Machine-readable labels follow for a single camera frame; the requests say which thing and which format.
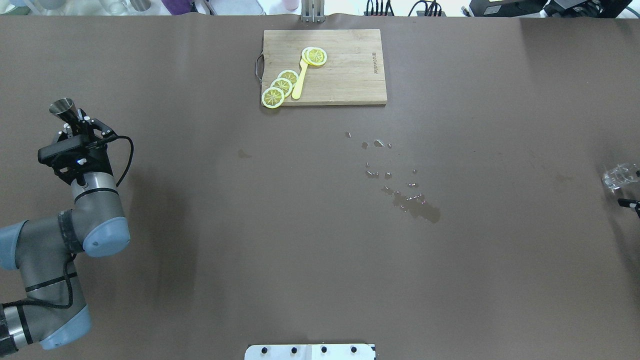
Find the blue joint cap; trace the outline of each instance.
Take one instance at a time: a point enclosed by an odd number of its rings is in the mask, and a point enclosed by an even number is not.
[[[85,305],[71,320],[44,338],[40,345],[45,350],[58,348],[82,338],[90,329],[91,315],[89,315],[89,307]]]
[[[111,218],[91,230],[84,238],[82,247],[93,258],[110,256],[123,251],[129,244],[131,235],[124,217]]]
[[[26,222],[27,220],[0,229],[0,265],[5,270],[18,269],[15,264],[15,247],[18,244],[18,237],[22,227]]]

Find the cutting board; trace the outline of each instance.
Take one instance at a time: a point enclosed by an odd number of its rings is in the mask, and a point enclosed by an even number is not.
[[[323,48],[327,61],[309,65],[300,99],[289,96],[282,106],[387,103],[379,29],[265,30],[262,91],[283,70],[300,73],[302,49],[308,46]]]

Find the table surface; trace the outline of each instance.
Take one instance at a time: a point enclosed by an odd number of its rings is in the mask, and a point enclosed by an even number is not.
[[[388,104],[263,108],[262,32],[307,28],[380,28]],[[93,329],[13,358],[357,341],[381,360],[637,359],[640,223],[615,199],[640,192],[600,174],[640,152],[639,40],[632,20],[3,19],[4,224],[72,205],[36,160],[54,100],[136,143],[130,246],[76,260]],[[119,173],[126,142],[110,154]],[[3,302],[24,296],[2,279]]]

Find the metal bracket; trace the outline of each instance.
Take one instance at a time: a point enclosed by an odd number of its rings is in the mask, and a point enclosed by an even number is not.
[[[302,0],[302,22],[324,22],[324,0]]]

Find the white plate with holes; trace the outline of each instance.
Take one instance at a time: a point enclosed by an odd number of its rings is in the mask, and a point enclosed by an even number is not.
[[[375,360],[373,344],[251,345],[244,360]]]

